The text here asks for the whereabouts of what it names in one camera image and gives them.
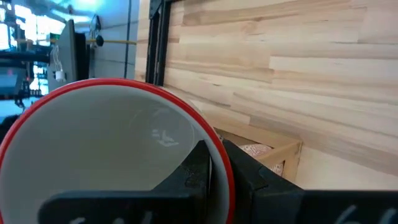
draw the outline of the cup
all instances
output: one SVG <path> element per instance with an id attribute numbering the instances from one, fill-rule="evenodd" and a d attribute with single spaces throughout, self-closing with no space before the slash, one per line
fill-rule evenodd
<path id="1" fill-rule="evenodd" d="M 62 192 L 152 190 L 202 139 L 214 176 L 208 223 L 231 223 L 231 165 L 195 109 L 133 80 L 65 85 L 25 111 L 0 145 L 0 224 L 37 223 L 40 206 Z"/>

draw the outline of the wooden wall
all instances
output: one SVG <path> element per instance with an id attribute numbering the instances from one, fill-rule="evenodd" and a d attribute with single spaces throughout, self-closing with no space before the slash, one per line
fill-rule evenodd
<path id="1" fill-rule="evenodd" d="M 302 187 L 398 189 L 397 24 L 397 0 L 176 2 L 165 86 L 235 128 L 302 138 Z"/>

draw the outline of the wooden crate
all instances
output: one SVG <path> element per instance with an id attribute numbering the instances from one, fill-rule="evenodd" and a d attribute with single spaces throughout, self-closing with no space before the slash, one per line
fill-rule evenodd
<path id="1" fill-rule="evenodd" d="M 254 156 L 254 158 L 268 168 L 283 163 L 282 177 L 293 183 L 295 182 L 302 145 L 300 140 L 292 139 L 278 133 L 272 133 L 272 141 L 267 141 L 268 138 L 265 135 L 270 134 L 270 132 L 264 133 L 264 138 L 257 138 L 258 135 L 250 135 L 250 131 L 240 132 L 243 136 L 238 136 L 221 129 L 215 128 L 215 130 L 220 136 L 230 140 L 237 146 L 248 144 L 265 144 L 270 146 L 272 150 L 265 154 Z"/>

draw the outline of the black metal frame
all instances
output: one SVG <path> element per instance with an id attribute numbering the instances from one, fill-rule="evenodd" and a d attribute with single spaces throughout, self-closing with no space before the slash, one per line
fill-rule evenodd
<path id="1" fill-rule="evenodd" d="M 169 38 L 170 11 L 176 0 L 151 0 L 145 82 L 163 86 Z"/>

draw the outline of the red rim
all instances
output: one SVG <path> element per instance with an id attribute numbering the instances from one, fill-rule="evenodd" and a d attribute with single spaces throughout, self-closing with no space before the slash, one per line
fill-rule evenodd
<path id="1" fill-rule="evenodd" d="M 200 124 L 200 126 L 207 132 L 210 139 L 214 142 L 217 150 L 223 160 L 223 164 L 226 170 L 227 180 L 228 180 L 228 187 L 229 187 L 229 209 L 228 209 L 228 216 L 226 223 L 232 223 L 233 212 L 235 209 L 235 184 L 233 179 L 233 173 L 231 164 L 229 163 L 228 155 L 225 151 L 224 146 L 222 145 L 221 141 L 218 139 L 217 134 L 214 132 L 213 128 L 203 119 L 203 117 L 195 111 L 190 105 L 186 102 L 182 101 L 180 98 L 174 96 L 173 94 L 162 90 L 161 88 L 157 88 L 153 85 L 142 83 L 134 80 L 126 80 L 122 78 L 101 78 L 101 79 L 91 79 L 91 80 L 84 80 L 80 82 L 71 83 L 69 85 L 65 85 L 61 88 L 58 88 L 48 95 L 44 96 L 40 100 L 36 101 L 28 110 L 25 111 L 24 114 L 20 116 L 20 118 L 12 125 L 10 130 L 7 132 L 6 136 L 3 139 L 3 142 L 0 145 L 0 171 L 4 156 L 6 155 L 6 151 L 8 146 L 10 145 L 13 137 L 17 133 L 18 129 L 22 126 L 22 124 L 41 106 L 48 103 L 50 100 L 64 94 L 68 93 L 69 91 L 77 90 L 84 87 L 89 86 L 96 86 L 96 85 L 119 85 L 119 86 L 129 86 L 134 88 L 139 88 L 141 90 L 145 90 L 161 96 L 166 100 L 171 101 L 172 103 L 179 106 L 185 112 L 187 112 L 196 122 Z M 0 211 L 0 224 L 4 224 L 2 220 L 2 215 Z"/>

